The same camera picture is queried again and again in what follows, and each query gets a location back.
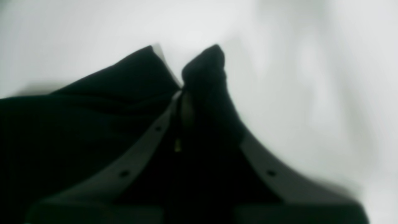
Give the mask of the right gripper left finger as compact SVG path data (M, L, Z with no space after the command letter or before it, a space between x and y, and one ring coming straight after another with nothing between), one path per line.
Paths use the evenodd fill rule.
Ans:
M87 180L34 204L28 224L162 224L164 212L153 206L119 206L117 199L141 174L170 127L182 91L163 114L120 158Z

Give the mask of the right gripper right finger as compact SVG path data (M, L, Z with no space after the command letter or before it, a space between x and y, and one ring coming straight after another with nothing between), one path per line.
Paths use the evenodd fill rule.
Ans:
M256 176L282 203L235 207L238 224L368 224L363 206L284 164L245 130L240 149Z

